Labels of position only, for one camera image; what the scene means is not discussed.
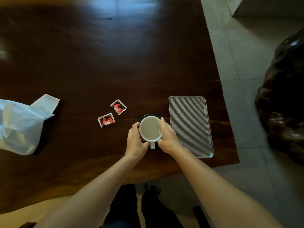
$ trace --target wooden table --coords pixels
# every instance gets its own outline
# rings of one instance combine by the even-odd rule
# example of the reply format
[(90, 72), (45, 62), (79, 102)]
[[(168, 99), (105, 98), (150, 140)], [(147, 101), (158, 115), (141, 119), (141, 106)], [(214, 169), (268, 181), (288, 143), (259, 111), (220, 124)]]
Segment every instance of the wooden table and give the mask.
[[(33, 155), (0, 151), (1, 213), (77, 192), (123, 156), (142, 115), (169, 122), (170, 96), (206, 98), (215, 155), (203, 162), (239, 162), (200, 0), (12, 1), (0, 7), (0, 96), (61, 100)], [(116, 123), (101, 128), (110, 112)], [(177, 173), (149, 150), (125, 183)]]

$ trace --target person's right hand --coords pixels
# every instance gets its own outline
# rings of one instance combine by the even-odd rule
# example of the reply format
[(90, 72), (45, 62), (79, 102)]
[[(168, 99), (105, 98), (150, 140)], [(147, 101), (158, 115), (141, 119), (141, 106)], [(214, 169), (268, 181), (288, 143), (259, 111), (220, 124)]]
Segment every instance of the person's right hand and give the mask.
[(179, 142), (174, 129), (172, 129), (172, 127), (165, 122), (164, 118), (161, 118), (161, 124), (163, 137), (157, 141), (158, 146), (165, 153), (172, 155), (174, 151), (182, 148), (183, 146)]

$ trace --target ceramic mug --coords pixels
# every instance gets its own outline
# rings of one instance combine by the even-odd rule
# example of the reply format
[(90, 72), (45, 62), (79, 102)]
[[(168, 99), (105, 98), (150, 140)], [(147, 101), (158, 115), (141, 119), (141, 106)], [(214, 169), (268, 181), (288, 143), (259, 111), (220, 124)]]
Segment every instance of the ceramic mug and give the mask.
[(162, 137), (161, 120), (155, 116), (144, 118), (139, 125), (139, 134), (147, 142), (150, 142), (150, 148), (155, 149), (155, 142)]

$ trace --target dark brown table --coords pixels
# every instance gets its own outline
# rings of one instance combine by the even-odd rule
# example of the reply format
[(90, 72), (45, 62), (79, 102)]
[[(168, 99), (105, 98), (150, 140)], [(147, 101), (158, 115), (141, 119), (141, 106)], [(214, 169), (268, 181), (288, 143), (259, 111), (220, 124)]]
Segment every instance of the dark brown table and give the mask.
[[(1, 213), (77, 192), (123, 156), (142, 115), (169, 122), (170, 96), (206, 98), (215, 155), (203, 162), (239, 162), (200, 0), (38, 1), (0, 7), (0, 96), (61, 100), (33, 155), (0, 150)], [(120, 116), (117, 98), (128, 107)], [(116, 123), (101, 128), (110, 112)], [(149, 150), (125, 183), (177, 173)]]

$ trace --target rectangular tray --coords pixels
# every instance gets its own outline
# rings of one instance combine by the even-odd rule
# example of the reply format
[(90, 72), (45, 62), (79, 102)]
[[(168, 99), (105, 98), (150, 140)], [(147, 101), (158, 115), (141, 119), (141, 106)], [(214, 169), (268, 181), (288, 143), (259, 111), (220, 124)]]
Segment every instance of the rectangular tray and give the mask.
[(170, 124), (180, 143), (197, 158), (214, 155), (206, 100), (202, 96), (169, 97)]

